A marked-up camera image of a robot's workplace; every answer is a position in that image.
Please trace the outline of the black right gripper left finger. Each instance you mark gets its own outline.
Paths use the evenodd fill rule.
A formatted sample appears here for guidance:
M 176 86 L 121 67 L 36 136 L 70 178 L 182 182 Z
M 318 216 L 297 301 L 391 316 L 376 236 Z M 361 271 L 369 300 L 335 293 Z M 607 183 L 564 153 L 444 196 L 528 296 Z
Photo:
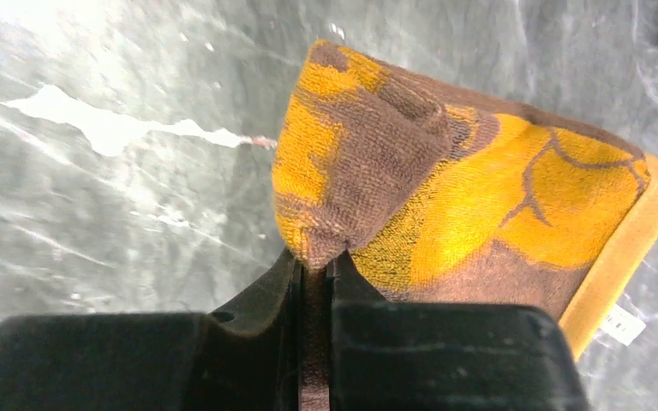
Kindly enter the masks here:
M 289 252 L 211 313 L 17 316 L 0 322 L 0 410 L 298 410 Z

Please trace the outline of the yellow brown bear towel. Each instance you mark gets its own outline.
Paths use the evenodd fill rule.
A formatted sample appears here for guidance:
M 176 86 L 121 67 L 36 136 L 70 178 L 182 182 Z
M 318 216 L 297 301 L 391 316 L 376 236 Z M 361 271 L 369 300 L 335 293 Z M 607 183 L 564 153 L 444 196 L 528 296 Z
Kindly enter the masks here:
M 658 238 L 658 159 L 595 126 L 326 40 L 290 95 L 274 212 L 397 301 L 521 303 L 578 357 Z

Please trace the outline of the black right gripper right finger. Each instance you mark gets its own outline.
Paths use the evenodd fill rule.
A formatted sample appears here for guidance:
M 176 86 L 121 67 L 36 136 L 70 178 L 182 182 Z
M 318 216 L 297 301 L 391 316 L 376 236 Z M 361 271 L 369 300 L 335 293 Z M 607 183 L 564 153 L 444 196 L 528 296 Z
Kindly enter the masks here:
M 589 409 L 568 343 L 542 310 L 391 302 L 347 253 L 328 276 L 333 409 Z

